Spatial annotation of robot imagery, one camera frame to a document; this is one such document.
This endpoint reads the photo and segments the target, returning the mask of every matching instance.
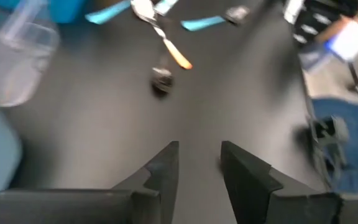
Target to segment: orange handle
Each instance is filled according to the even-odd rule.
[[[174,46],[172,42],[168,39],[164,39],[164,44],[167,46],[167,49],[172,54],[172,57],[177,61],[177,63],[184,69],[191,69],[193,65],[183,56],[179,50]]]

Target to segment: blue fabric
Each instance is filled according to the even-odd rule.
[[[349,141],[344,146],[344,152],[349,167],[342,172],[339,184],[334,190],[358,193],[358,105],[328,98],[313,100],[313,106],[317,118],[338,116],[345,120]]]

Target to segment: table surface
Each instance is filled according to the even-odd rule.
[[[259,12],[259,1],[246,1]],[[235,2],[180,0],[168,17],[196,19]],[[305,84],[282,19],[282,5],[241,27],[187,32],[173,22],[172,42],[194,65],[173,60],[175,86],[157,98],[149,85],[161,40],[131,11],[97,26],[61,28],[62,45],[35,96],[5,110],[24,141],[13,187],[108,189],[170,141],[180,142],[173,223],[235,223],[218,169],[229,140],[310,187],[323,183],[297,133],[307,127]]]

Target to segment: clear plastic container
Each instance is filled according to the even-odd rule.
[[[0,10],[0,106],[30,99],[58,40],[45,0],[23,0],[12,13]]]

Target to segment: metal spoon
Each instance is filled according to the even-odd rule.
[[[152,69],[152,85],[164,93],[169,93],[173,86],[173,75],[168,69],[168,56],[167,48],[161,46],[160,60]]]
[[[135,14],[141,18],[143,21],[148,22],[157,32],[157,34],[162,38],[165,46],[171,53],[172,57],[177,61],[177,63],[185,68],[191,69],[192,64],[179,52],[179,50],[174,46],[174,44],[168,40],[164,31],[157,24],[157,13],[154,11],[154,6],[150,0],[131,0],[131,6]]]

